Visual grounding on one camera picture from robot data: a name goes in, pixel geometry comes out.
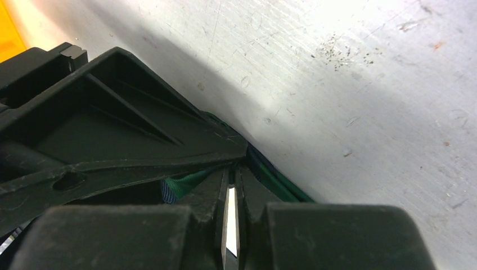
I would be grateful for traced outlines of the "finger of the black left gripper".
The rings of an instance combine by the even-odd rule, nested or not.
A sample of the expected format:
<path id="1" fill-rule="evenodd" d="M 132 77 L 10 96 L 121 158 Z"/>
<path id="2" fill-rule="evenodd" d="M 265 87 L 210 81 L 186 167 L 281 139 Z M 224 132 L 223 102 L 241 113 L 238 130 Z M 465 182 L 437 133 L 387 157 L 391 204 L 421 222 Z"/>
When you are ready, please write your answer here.
<path id="1" fill-rule="evenodd" d="M 246 149 L 115 47 L 1 112 L 1 234 L 50 207 L 227 164 Z"/>

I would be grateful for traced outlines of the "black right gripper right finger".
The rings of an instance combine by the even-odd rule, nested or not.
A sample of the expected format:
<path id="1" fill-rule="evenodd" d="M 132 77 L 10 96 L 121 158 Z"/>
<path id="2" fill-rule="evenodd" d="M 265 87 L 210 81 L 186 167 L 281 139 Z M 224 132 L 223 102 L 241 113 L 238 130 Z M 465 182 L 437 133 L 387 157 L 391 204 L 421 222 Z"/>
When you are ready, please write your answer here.
<path id="1" fill-rule="evenodd" d="M 434 269 L 413 219 L 386 205 L 284 202 L 235 171 L 239 269 Z"/>

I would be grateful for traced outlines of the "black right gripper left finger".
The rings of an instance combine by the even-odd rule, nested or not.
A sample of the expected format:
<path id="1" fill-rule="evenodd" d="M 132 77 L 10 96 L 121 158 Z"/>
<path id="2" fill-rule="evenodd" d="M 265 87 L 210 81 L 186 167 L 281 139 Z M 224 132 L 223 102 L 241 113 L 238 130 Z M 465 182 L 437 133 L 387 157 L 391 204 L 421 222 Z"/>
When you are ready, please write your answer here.
<path id="1" fill-rule="evenodd" d="M 9 269 L 223 269 L 229 170 L 173 205 L 67 205 L 37 219 Z"/>

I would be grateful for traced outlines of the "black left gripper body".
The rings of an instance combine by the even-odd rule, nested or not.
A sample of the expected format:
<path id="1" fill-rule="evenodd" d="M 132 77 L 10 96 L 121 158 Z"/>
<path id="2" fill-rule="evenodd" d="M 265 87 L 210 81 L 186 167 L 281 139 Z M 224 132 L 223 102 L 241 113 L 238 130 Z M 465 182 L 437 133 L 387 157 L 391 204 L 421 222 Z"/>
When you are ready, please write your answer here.
<path id="1" fill-rule="evenodd" d="M 24 105 L 87 62 L 87 51 L 68 42 L 49 51 L 33 47 L 2 62 L 1 112 Z"/>

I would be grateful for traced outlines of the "green navy striped tie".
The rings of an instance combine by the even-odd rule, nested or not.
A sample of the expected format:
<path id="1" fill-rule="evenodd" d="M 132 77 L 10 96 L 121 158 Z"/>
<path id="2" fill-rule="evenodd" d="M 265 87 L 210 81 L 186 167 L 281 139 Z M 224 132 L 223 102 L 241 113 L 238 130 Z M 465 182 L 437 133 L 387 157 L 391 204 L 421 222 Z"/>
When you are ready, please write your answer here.
<path id="1" fill-rule="evenodd" d="M 274 165 L 251 143 L 248 143 L 244 158 L 246 166 L 254 177 L 268 190 L 285 202 L 313 203 L 314 200 L 285 177 Z M 162 200 L 174 204 L 191 192 L 210 173 L 211 169 L 202 170 L 186 176 L 167 178 L 161 183 Z"/>

